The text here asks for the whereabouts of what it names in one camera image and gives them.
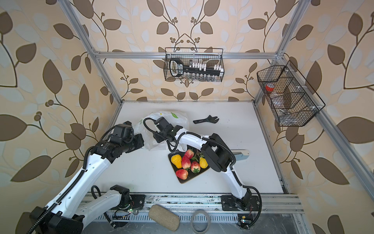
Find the small yellow fake lemon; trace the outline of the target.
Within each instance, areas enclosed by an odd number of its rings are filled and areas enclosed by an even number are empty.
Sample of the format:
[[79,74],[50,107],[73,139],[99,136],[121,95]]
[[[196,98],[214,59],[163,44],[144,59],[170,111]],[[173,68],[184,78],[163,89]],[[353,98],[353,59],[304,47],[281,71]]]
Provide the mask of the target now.
[[206,161],[205,158],[200,158],[200,159],[199,159],[199,164],[200,164],[200,167],[201,167],[202,169],[205,169],[205,168],[208,167],[208,163],[207,163],[207,161]]

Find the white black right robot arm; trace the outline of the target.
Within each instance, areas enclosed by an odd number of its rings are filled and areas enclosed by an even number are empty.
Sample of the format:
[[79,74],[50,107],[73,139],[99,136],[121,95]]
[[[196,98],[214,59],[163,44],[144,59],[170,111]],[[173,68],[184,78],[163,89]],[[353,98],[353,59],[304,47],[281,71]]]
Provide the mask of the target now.
[[152,120],[157,131],[152,130],[143,120],[144,127],[153,134],[157,143],[165,142],[170,151],[169,157],[174,161],[176,176],[179,180],[190,180],[210,168],[223,173],[224,179],[230,188],[231,194],[221,197],[224,211],[262,211],[262,197],[257,188],[244,185],[239,179],[234,165],[236,157],[218,134],[202,136],[188,131],[182,126],[173,126],[164,117]]

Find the yellow fake pear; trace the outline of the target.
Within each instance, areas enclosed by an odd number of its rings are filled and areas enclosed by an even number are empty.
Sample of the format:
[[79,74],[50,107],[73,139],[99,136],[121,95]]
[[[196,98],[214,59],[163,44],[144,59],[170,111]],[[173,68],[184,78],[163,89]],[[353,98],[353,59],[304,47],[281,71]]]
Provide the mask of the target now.
[[172,156],[170,161],[177,169],[182,168],[182,157],[179,154]]

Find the green leafy sprig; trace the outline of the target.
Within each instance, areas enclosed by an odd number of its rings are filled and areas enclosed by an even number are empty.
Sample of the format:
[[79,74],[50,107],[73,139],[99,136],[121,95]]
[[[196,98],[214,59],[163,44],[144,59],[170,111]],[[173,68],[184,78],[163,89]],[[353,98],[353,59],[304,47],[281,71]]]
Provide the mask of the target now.
[[203,159],[203,158],[204,158],[204,155],[202,154],[202,152],[199,150],[196,150],[194,156],[191,159],[196,162],[200,162],[200,159]]

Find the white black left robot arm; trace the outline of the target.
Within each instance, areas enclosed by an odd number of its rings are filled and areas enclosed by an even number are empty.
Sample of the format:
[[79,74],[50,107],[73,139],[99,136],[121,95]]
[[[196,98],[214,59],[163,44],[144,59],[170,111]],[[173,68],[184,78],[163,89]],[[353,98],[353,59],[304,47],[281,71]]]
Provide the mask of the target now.
[[100,141],[85,153],[83,166],[64,189],[45,207],[36,207],[29,215],[33,225],[28,233],[80,234],[96,218],[112,208],[134,207],[130,191],[114,185],[108,192],[87,205],[80,206],[88,191],[96,191],[94,183],[123,153],[141,149],[144,140],[135,134],[131,122],[111,127]]

